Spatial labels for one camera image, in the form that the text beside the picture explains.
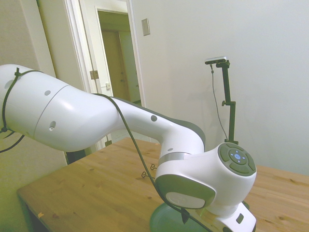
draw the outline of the light switch plate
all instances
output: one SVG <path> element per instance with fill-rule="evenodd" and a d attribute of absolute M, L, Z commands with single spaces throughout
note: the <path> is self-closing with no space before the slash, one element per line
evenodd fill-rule
<path fill-rule="evenodd" d="M 144 34 L 144 36 L 150 35 L 150 29 L 149 29 L 148 18 L 143 19 L 143 20 L 141 21 L 141 26 L 143 27 L 143 34 Z"/>

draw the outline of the wood grain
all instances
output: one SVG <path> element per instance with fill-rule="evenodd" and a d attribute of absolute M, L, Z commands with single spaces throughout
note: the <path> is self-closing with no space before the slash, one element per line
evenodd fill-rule
<path fill-rule="evenodd" d="M 145 162 L 157 166 L 160 145 L 138 141 Z M 257 167 L 245 199 L 256 232 L 309 232 L 309 177 Z M 51 232 L 149 232 L 163 202 L 128 138 L 18 190 Z"/>

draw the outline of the door hinge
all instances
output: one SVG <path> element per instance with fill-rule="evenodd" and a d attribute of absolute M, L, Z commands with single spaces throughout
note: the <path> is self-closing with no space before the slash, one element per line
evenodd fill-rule
<path fill-rule="evenodd" d="M 90 71 L 90 76 L 91 76 L 91 80 L 96 80 L 98 79 L 98 71 Z"/>

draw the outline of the wooden door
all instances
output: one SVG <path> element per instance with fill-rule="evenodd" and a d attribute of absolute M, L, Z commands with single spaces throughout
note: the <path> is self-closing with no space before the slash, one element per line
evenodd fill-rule
<path fill-rule="evenodd" d="M 119 32 L 103 31 L 102 36 L 113 96 L 130 101 Z"/>

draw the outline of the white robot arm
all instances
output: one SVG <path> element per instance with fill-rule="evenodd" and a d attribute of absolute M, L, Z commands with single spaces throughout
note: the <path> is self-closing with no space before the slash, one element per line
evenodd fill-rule
<path fill-rule="evenodd" d="M 30 70 L 18 65 L 0 66 L 1 106 L 16 68 L 20 73 Z M 248 152 L 232 143 L 205 152 L 205 135 L 196 125 L 120 99 L 113 101 L 132 131 L 160 142 L 155 184 L 167 201 L 187 209 L 213 231 L 255 230 L 256 220 L 242 203 L 256 176 Z M 41 72 L 18 78 L 6 100 L 5 121 L 7 129 L 63 151 L 85 149 L 112 131 L 125 129 L 110 100 Z M 206 209 L 204 214 L 199 213 L 201 209 Z"/>

